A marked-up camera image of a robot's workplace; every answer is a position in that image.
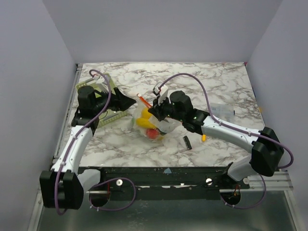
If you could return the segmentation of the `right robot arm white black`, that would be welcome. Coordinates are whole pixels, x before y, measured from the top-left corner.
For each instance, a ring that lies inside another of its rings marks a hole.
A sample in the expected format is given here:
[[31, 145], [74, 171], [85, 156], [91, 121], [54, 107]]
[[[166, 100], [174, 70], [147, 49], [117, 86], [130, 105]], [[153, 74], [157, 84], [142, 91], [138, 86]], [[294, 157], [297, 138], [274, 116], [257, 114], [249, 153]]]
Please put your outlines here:
[[278, 169], [284, 151], [272, 129], [248, 129], [211, 116], [209, 112], [194, 108], [190, 97], [181, 90], [170, 95], [167, 90], [154, 90], [154, 94], [156, 99], [148, 111], [159, 121], [169, 117], [181, 122], [191, 133], [230, 142], [250, 153], [250, 156], [228, 164], [221, 177], [224, 187], [231, 189], [243, 178], [254, 174], [271, 177]]

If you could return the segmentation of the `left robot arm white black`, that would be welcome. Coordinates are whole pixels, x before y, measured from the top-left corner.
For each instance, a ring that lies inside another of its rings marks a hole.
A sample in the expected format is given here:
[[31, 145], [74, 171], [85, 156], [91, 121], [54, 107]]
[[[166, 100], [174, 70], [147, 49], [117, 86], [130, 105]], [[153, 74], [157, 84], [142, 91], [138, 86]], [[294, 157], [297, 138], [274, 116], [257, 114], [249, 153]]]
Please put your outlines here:
[[107, 110], [124, 112], [136, 103], [118, 88], [98, 91], [92, 86], [79, 88], [77, 100], [69, 140], [56, 163], [39, 177], [44, 206], [55, 208], [60, 214], [68, 209], [79, 209], [85, 192], [92, 187], [102, 190], [106, 186], [107, 179], [98, 170], [78, 173], [84, 151], [98, 127], [99, 116]]

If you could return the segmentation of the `clear zip top bag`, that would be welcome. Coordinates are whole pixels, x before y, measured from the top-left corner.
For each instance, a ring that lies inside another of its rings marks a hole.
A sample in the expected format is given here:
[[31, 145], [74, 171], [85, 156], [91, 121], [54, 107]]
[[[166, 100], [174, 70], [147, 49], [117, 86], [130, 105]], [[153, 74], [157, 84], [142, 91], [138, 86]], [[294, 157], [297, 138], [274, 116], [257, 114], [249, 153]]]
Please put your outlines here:
[[[139, 127], [135, 120], [137, 118], [140, 118], [141, 117], [141, 111], [143, 108], [151, 108], [152, 105], [149, 104], [140, 94], [137, 94], [136, 95], [136, 102], [137, 102], [137, 107], [136, 109], [134, 110], [133, 114], [132, 114], [132, 128], [134, 130], [136, 130], [140, 135], [144, 136], [145, 138], [149, 139], [147, 136], [146, 136], [146, 128], [142, 128], [142, 127]], [[148, 119], [149, 122], [151, 122], [153, 125], [155, 125], [157, 128], [167, 128], [169, 133], [162, 136], [162, 135], [159, 135], [158, 138], [156, 140], [151, 140], [151, 141], [161, 141], [163, 140], [165, 137], [169, 137], [169, 134], [172, 133], [177, 127], [179, 127], [181, 125], [181, 122], [177, 121], [177, 120], [174, 120], [174, 119], [171, 119], [171, 118], [168, 118], [166, 117], [164, 120], [162, 121], [158, 121], [153, 115]]]

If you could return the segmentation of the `peach toy fruit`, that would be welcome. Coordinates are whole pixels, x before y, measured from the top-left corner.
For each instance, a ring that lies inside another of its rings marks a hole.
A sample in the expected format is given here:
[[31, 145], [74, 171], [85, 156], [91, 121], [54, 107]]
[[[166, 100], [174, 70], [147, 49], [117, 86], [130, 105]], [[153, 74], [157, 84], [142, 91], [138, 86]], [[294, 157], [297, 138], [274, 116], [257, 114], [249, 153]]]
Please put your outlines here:
[[151, 140], [156, 140], [159, 135], [160, 133], [156, 129], [149, 128], [146, 130], [146, 136]]

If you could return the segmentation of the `small yellow toy pepper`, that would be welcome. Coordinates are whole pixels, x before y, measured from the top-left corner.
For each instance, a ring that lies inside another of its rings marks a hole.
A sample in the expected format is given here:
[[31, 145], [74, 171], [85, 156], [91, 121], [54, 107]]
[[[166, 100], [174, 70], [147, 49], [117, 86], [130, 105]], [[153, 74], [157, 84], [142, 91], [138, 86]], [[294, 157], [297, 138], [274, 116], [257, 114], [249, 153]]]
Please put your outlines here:
[[156, 129], [157, 128], [155, 125], [149, 122], [147, 118], [140, 117], [140, 118], [137, 118], [135, 122], [139, 127], [142, 127], [142, 128], [146, 128], [146, 129]]

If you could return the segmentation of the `orange toy fruit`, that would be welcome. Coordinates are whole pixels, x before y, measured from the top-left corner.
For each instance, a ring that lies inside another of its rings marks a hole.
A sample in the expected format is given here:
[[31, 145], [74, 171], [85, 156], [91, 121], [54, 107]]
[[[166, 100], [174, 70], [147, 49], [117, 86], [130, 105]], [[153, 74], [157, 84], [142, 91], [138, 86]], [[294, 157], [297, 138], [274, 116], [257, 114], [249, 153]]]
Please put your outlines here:
[[151, 116], [152, 116], [152, 114], [148, 112], [147, 108], [142, 109], [141, 118], [149, 119]]

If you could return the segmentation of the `green plastic basket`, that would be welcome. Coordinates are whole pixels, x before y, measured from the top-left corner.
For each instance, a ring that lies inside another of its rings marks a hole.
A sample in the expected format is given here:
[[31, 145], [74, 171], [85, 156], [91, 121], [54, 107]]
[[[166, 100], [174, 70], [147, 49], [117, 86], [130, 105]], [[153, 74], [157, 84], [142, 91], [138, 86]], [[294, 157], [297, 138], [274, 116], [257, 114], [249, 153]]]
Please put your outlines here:
[[[84, 125], [103, 109], [109, 95], [108, 86], [99, 73], [76, 85], [78, 107], [71, 125]], [[103, 74], [111, 87], [111, 99], [106, 110], [94, 122], [97, 128], [106, 126], [128, 115], [128, 97], [124, 96], [108, 73]]]

